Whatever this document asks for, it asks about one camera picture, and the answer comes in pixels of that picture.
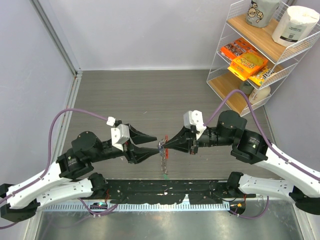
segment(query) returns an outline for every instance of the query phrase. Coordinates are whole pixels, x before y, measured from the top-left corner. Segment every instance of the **gray cup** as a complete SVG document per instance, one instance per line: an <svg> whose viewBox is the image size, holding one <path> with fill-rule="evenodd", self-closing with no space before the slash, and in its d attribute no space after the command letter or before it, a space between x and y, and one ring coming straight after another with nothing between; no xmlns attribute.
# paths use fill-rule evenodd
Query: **gray cup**
<svg viewBox="0 0 320 240"><path fill-rule="evenodd" d="M246 22L257 28L266 27L282 0L251 0Z"/></svg>

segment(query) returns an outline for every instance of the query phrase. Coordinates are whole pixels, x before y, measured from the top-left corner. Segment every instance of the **gray wood tabletop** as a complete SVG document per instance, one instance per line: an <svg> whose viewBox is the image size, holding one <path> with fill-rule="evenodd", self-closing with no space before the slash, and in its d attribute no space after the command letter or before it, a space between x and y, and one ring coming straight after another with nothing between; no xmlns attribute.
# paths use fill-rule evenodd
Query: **gray wood tabletop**
<svg viewBox="0 0 320 240"><path fill-rule="evenodd" d="M208 70L130 70L85 71L75 101L75 108L121 119L137 130L169 139L183 127L183 114L189 110L202 111L207 120L221 99L207 85ZM225 105L222 111L228 110ZM255 110L268 138L271 133L263 108ZM246 115L246 128L258 131L252 116ZM218 117L209 126L214 127ZM83 113L73 113L64 151L83 131L94 132L102 141L111 138L110 127L100 119ZM143 144L156 148L158 142ZM261 178L279 178L263 168L243 163L230 155L230 146L200 148L197 155L170 150L167 161L170 179L228 179L231 172L242 172ZM140 164L128 164L115 158L97 162L94 171L105 178L163 179L161 160L154 155Z"/></svg>

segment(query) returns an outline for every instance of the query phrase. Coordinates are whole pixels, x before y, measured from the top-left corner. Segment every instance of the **white paper roll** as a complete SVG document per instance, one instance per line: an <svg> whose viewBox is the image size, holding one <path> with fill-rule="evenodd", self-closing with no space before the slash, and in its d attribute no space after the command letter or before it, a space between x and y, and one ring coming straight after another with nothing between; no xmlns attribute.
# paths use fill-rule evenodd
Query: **white paper roll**
<svg viewBox="0 0 320 240"><path fill-rule="evenodd" d="M306 38L319 21L320 14L304 6L290 6L275 28L272 39L288 47Z"/></svg>

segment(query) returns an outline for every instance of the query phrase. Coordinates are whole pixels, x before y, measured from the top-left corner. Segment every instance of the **white wall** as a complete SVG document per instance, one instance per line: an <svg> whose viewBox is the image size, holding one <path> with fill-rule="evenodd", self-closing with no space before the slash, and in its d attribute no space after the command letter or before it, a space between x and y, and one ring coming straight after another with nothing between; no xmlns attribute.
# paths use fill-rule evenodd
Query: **white wall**
<svg viewBox="0 0 320 240"><path fill-rule="evenodd" d="M82 70L208 69L234 2L50 0Z"/></svg>
<svg viewBox="0 0 320 240"><path fill-rule="evenodd" d="M320 13L320 1L296 5ZM272 96L265 108L278 146L290 156L320 171L320 40ZM311 216L320 238L320 216Z"/></svg>
<svg viewBox="0 0 320 240"><path fill-rule="evenodd" d="M31 3L0 1L0 184L45 168L49 127L72 79ZM0 218L0 226L8 223ZM0 239L21 240L25 227L0 230Z"/></svg>

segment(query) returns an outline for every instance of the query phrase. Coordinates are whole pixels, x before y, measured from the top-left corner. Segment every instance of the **yellow snack package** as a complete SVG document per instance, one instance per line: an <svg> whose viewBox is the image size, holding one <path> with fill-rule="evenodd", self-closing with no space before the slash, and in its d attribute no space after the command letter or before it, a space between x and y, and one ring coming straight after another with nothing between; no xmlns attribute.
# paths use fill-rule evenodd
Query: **yellow snack package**
<svg viewBox="0 0 320 240"><path fill-rule="evenodd" d="M265 66L256 75L250 76L249 79L258 86L261 86L265 82L268 75L270 77L274 72L275 71L272 71L272 69L270 69L268 66Z"/></svg>
<svg viewBox="0 0 320 240"><path fill-rule="evenodd" d="M242 81L245 81L263 69L267 63L268 59L249 49L233 59L228 69Z"/></svg>

